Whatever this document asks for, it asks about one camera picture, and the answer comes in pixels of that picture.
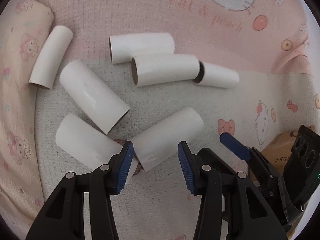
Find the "pink bow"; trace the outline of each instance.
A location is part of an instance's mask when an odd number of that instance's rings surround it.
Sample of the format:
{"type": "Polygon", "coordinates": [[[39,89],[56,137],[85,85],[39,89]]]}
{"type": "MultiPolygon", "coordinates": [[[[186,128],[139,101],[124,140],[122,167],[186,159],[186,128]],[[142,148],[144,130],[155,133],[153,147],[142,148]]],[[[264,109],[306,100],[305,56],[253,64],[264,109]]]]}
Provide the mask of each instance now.
{"type": "Polygon", "coordinates": [[[298,106],[292,103],[291,100],[288,101],[287,107],[288,109],[291,109],[294,113],[298,111],[298,106]]]}
{"type": "Polygon", "coordinates": [[[235,121],[229,120],[228,122],[224,121],[223,119],[219,119],[218,121],[218,133],[221,135],[224,132],[227,132],[231,135],[235,133],[235,121]]]}
{"type": "Polygon", "coordinates": [[[257,114],[258,114],[258,116],[260,116],[261,112],[262,112],[262,104],[259,103],[258,106],[257,106],[257,114]]]}

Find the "pink fabric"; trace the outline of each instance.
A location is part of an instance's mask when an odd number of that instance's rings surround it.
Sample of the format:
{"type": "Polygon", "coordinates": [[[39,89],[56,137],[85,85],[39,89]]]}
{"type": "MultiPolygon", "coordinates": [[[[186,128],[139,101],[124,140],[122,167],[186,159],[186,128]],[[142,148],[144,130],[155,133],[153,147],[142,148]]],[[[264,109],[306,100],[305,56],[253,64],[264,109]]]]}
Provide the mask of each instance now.
{"type": "Polygon", "coordinates": [[[290,59],[305,55],[308,32],[300,0],[40,1],[53,10],[57,6],[56,23],[74,32],[69,58],[109,58],[109,35],[153,31],[171,33],[176,53],[231,69],[310,73],[308,65],[284,69],[290,59]]]}
{"type": "Polygon", "coordinates": [[[0,214],[20,239],[44,203],[34,138],[36,88],[28,80],[52,22],[51,10],[34,0],[10,0],[0,16],[0,214]]]}
{"type": "Polygon", "coordinates": [[[231,135],[235,133],[235,121],[230,120],[228,122],[224,121],[223,119],[218,120],[218,133],[221,135],[224,132],[227,132],[231,135]]]}

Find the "cardboard box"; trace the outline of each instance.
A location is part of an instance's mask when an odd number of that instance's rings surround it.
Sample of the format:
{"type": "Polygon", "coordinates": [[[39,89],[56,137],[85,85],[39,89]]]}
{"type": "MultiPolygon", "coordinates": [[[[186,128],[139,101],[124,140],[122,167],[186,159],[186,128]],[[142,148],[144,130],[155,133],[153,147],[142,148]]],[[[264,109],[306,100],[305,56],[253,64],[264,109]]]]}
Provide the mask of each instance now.
{"type": "MultiPolygon", "coordinates": [[[[308,127],[312,131],[316,131],[314,125],[308,127]]],[[[261,152],[263,156],[277,169],[281,174],[284,166],[287,164],[291,155],[291,148],[296,140],[298,130],[286,131],[278,134],[273,141],[261,152]]],[[[250,172],[250,178],[257,180],[250,172]]]]}

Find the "bedsheet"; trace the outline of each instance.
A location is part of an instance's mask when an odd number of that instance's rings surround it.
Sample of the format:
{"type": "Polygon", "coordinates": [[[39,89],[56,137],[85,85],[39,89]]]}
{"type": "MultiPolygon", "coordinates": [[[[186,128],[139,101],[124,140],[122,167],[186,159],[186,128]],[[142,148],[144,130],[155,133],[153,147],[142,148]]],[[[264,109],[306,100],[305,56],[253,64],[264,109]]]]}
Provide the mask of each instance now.
{"type": "MultiPolygon", "coordinates": [[[[185,106],[203,118],[205,131],[189,144],[193,153],[211,148],[236,171],[247,166],[219,143],[230,132],[243,144],[262,150],[281,131],[314,124],[319,130],[319,96],[305,54],[306,18],[300,0],[38,0],[48,5],[54,24],[74,32],[62,66],[85,61],[131,111],[108,134],[126,140],[185,106]],[[112,65],[110,35],[170,32],[176,53],[236,69],[235,89],[194,86],[191,81],[136,88],[129,64],[112,65]]],[[[55,144],[55,132],[68,113],[97,128],[63,90],[39,90],[35,135],[44,198],[68,171],[90,169],[55,144]]],[[[187,190],[177,155],[132,178],[112,197],[122,239],[193,237],[200,198],[187,190]]],[[[86,202],[85,228],[90,239],[86,202]]],[[[221,238],[227,233],[223,223],[221,238]]]]}
{"type": "Polygon", "coordinates": [[[0,16],[0,214],[20,239],[44,199],[34,139],[36,87],[28,84],[53,21],[34,0],[10,0],[0,16]]]}

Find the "white cardboard tube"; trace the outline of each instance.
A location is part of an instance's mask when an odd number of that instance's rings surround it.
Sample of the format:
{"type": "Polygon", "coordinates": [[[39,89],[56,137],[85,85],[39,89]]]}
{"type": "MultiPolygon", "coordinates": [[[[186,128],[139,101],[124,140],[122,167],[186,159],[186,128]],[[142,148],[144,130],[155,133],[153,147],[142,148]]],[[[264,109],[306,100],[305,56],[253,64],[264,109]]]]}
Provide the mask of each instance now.
{"type": "Polygon", "coordinates": [[[174,39],[170,33],[131,33],[109,38],[112,63],[129,62],[133,56],[174,53],[174,39]]]}
{"type": "Polygon", "coordinates": [[[239,74],[225,67],[201,62],[199,75],[193,82],[196,85],[232,88],[239,83],[239,74]]]}
{"type": "MultiPolygon", "coordinates": [[[[111,157],[120,153],[122,149],[120,144],[74,114],[68,114],[62,120],[56,133],[56,143],[65,152],[93,170],[108,163],[111,157]]],[[[133,156],[126,183],[134,174],[138,163],[137,158],[133,156]]]]}
{"type": "Polygon", "coordinates": [[[73,33],[69,28],[62,25],[54,27],[39,53],[29,83],[52,89],[62,58],[72,38],[73,33]]]}
{"type": "Polygon", "coordinates": [[[130,141],[143,169],[148,171],[174,155],[179,142],[191,142],[203,130],[204,122],[201,116],[191,107],[186,107],[130,141]]]}
{"type": "Polygon", "coordinates": [[[62,70],[60,83],[105,134],[130,110],[130,107],[81,61],[72,61],[62,70]]]}
{"type": "Polygon", "coordinates": [[[194,55],[149,54],[131,60],[131,73],[136,87],[189,80],[198,76],[200,62],[194,55]]]}

